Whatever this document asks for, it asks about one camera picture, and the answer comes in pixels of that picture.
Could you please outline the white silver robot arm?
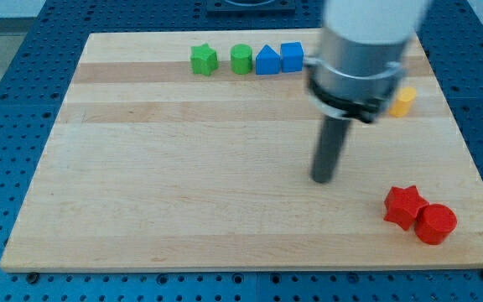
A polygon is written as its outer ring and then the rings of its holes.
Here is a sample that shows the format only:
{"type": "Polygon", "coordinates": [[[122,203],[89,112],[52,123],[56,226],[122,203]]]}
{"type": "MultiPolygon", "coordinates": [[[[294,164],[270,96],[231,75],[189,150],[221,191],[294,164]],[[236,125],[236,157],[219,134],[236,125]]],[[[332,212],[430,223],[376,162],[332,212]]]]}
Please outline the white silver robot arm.
{"type": "Polygon", "coordinates": [[[405,75],[403,53],[429,0],[328,0],[314,56],[311,101],[325,117],[371,123],[388,109],[405,75]]]}

